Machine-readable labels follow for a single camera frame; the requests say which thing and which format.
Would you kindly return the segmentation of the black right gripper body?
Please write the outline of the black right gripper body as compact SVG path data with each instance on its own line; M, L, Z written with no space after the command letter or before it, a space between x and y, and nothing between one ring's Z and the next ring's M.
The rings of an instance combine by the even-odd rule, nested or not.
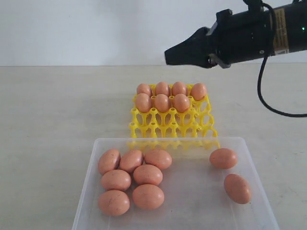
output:
M226 69L232 64L288 52L285 7L272 9L264 2L247 2L248 11L230 9L216 14L207 33L207 64Z

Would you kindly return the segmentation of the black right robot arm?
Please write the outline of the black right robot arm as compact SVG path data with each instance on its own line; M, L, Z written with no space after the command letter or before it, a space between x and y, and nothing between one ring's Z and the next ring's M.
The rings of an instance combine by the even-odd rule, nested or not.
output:
M202 68L263 58L266 54L305 51L307 48L307 2L264 10L260 0L247 0L248 10L234 14L230 9L216 13L211 28L201 27L182 43L165 51L167 65Z

